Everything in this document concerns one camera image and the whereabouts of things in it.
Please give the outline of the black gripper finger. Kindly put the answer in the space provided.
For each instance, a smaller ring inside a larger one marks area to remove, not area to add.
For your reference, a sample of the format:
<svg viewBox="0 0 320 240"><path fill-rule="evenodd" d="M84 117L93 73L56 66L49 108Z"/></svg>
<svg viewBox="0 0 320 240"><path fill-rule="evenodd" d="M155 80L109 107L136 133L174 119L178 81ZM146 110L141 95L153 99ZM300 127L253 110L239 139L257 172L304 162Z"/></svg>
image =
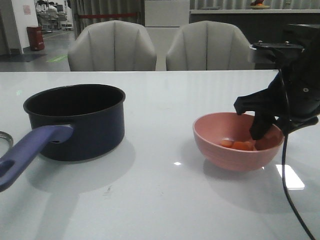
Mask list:
<svg viewBox="0 0 320 240"><path fill-rule="evenodd" d="M275 122L276 118L273 115L255 111L253 122L249 129L251 138L260 140Z"/></svg>
<svg viewBox="0 0 320 240"><path fill-rule="evenodd" d="M266 88L258 92L239 96L233 104L238 115L247 111L282 116L285 113L284 96L279 90Z"/></svg>

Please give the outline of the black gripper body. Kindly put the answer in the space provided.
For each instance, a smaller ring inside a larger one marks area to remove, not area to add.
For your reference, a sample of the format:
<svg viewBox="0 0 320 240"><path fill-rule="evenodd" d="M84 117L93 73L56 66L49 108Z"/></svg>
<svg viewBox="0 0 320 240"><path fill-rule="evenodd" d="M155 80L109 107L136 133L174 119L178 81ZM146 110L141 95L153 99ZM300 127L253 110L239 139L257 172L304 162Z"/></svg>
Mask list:
<svg viewBox="0 0 320 240"><path fill-rule="evenodd" d="M315 125L320 114L320 38L315 37L299 58L279 70L269 84L280 110L276 126L285 133Z"/></svg>

